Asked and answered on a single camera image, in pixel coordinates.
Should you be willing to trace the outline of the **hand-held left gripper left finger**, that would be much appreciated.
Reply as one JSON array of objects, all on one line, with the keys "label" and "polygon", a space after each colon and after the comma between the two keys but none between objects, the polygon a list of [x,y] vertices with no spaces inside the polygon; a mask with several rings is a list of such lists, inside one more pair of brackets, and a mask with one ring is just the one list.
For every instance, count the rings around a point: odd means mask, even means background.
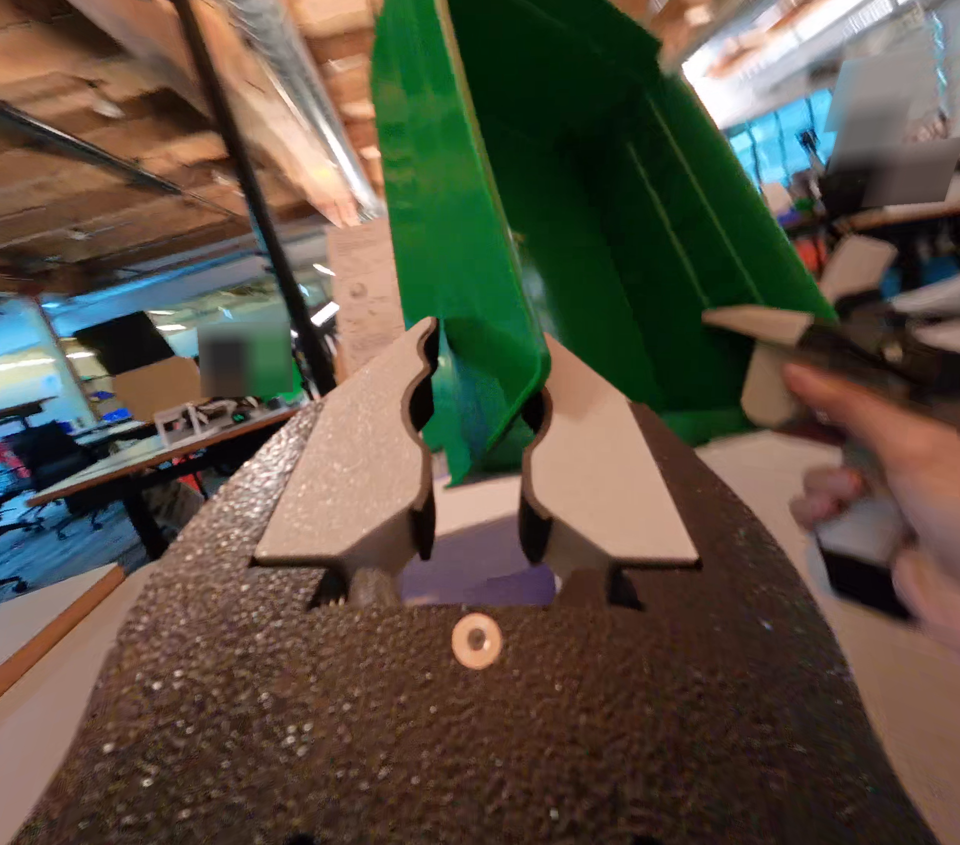
[{"label": "hand-held left gripper left finger", "polygon": [[355,371],[318,418],[253,552],[264,567],[399,575],[436,539],[431,451],[439,322],[428,316]]}]

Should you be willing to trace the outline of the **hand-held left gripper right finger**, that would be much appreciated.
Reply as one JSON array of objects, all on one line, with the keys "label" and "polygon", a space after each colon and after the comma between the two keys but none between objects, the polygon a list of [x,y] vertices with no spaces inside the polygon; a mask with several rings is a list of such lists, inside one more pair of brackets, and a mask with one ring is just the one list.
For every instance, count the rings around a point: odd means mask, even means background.
[{"label": "hand-held left gripper right finger", "polygon": [[640,408],[550,335],[529,404],[519,541],[553,572],[695,568],[700,556],[640,423]]}]

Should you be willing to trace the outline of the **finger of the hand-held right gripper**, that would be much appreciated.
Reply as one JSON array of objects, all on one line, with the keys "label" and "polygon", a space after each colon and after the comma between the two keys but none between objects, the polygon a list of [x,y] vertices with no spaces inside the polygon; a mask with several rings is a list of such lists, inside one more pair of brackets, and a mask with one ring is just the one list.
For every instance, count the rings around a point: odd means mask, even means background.
[{"label": "finger of the hand-held right gripper", "polygon": [[780,428],[796,420],[799,403],[786,386],[786,351],[754,351],[741,391],[741,409],[758,428]]},{"label": "finger of the hand-held right gripper", "polygon": [[778,308],[714,308],[702,311],[704,325],[773,346],[797,346],[816,319]]}]

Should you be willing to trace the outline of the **green plastic bin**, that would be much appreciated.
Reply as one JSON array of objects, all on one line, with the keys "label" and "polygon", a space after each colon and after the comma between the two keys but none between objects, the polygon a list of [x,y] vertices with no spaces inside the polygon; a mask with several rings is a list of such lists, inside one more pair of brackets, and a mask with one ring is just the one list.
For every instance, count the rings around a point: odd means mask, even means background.
[{"label": "green plastic bin", "polygon": [[693,447],[750,431],[752,343],[702,313],[834,319],[660,44],[607,0],[384,0],[370,85],[407,324],[435,317],[428,444],[520,468],[546,335]]}]

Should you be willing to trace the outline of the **grey desk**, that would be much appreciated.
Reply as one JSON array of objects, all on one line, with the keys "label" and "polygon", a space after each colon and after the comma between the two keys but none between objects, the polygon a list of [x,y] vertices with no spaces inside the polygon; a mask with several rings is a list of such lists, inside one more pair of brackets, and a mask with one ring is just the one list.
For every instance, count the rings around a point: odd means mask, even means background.
[{"label": "grey desk", "polygon": [[[800,572],[906,791],[937,838],[958,843],[958,658],[903,623],[835,598],[787,510],[802,473],[834,464],[837,453],[773,432],[697,449]],[[2,696],[2,843],[12,841],[64,760],[97,673],[155,569],[146,565],[121,582]]]}]

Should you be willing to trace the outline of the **person's right hand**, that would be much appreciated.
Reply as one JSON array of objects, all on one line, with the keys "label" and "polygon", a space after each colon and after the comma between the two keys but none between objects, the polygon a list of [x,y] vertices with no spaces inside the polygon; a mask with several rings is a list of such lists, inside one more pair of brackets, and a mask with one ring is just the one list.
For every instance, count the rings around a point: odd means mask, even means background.
[{"label": "person's right hand", "polygon": [[896,595],[926,635],[958,652],[958,430],[827,371],[787,364],[782,373],[801,403],[878,462],[913,533],[892,563]]}]

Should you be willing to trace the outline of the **printed instruction sheet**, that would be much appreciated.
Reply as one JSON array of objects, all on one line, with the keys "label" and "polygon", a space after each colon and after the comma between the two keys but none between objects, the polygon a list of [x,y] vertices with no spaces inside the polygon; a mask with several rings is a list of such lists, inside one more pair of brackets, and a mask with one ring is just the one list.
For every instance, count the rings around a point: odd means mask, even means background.
[{"label": "printed instruction sheet", "polygon": [[346,380],[405,332],[389,221],[376,218],[326,233],[338,343],[337,376]]}]

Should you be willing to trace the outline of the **wooden table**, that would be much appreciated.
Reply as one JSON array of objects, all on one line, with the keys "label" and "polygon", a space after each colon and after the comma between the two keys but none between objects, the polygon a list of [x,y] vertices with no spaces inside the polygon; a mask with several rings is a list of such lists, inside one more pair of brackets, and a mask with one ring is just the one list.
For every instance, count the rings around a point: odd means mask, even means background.
[{"label": "wooden table", "polygon": [[171,446],[162,445],[160,438],[153,436],[35,493],[27,506],[43,507],[78,496],[122,503],[149,561],[155,562],[167,551],[170,540],[150,511],[145,492],[210,468],[242,465],[301,409],[293,406],[273,410]]}]

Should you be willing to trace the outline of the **brown cardboard box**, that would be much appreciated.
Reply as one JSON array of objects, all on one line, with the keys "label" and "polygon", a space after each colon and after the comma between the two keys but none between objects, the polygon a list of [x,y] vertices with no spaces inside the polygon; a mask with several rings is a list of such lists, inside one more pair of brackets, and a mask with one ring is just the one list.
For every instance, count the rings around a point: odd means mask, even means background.
[{"label": "brown cardboard box", "polygon": [[114,375],[112,387],[119,404],[142,423],[151,423],[159,412],[196,405],[203,399],[199,365],[182,356]]}]

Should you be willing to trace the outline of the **black monitor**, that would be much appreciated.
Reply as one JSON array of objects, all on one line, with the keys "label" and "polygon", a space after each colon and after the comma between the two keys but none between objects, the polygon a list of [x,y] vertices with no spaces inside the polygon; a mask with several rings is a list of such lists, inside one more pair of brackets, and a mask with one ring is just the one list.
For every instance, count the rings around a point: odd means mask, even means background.
[{"label": "black monitor", "polygon": [[73,337],[113,378],[177,356],[145,311],[77,329]]}]

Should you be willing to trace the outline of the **black pole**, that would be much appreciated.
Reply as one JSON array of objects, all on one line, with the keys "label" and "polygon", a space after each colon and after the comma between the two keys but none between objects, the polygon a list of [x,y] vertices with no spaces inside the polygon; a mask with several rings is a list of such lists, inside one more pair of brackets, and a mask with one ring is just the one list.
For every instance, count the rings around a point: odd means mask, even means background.
[{"label": "black pole", "polygon": [[270,208],[258,181],[254,160],[234,116],[233,108],[210,56],[203,32],[190,0],[169,0],[176,12],[181,34],[197,72],[198,83],[225,149],[230,157],[254,235],[269,260],[290,323],[295,331],[309,378],[317,395],[324,397],[335,388],[334,371],[325,346],[311,321],[308,307],[274,225]]}]

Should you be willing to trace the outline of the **metal air duct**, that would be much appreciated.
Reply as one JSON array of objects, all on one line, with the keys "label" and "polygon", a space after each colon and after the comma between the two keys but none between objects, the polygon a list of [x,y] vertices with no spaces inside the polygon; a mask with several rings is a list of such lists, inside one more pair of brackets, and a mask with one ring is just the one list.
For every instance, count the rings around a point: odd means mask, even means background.
[{"label": "metal air duct", "polygon": [[222,0],[280,99],[317,141],[352,196],[361,223],[387,217],[285,0]]}]

